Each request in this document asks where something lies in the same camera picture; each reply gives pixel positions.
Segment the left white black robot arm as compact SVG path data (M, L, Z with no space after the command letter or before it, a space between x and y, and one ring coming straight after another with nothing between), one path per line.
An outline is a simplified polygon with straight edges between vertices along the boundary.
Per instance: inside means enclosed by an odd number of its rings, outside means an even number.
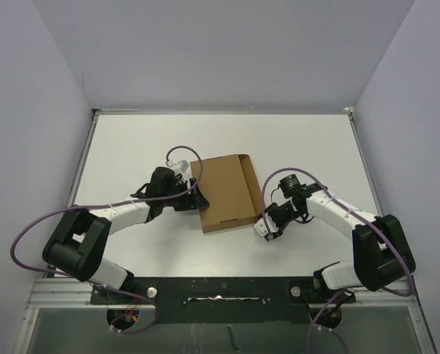
M210 204L196 185L168 167L157 167L151 180L131 194L134 201L104 209L76 209L63 213L42 252L42 259L75 279L106 285L118 303L132 298L133 274L103 258L109 236L148 223L170 207L176 212L202 211Z

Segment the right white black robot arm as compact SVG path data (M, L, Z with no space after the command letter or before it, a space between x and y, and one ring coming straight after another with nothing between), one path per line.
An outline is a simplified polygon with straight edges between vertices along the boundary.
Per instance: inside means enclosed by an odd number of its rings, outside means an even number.
M282 178L278 187L286 200L271 203L258 215L253 226L257 236L271 241L292 222L319 219L351 241L350 263L335 262L313 273L317 299L329 301L342 288L383 290L401 278L412 278L416 263L398 218L364 212L318 183L300 183L295 174Z

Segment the brown cardboard box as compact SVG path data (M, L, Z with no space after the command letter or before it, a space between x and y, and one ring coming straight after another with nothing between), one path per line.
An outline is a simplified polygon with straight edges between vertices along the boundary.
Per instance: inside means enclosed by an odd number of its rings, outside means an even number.
M210 206L199 212L207 234L252 225L261 213L261 188L247 154L192 161L190 170L200 177L200 192Z

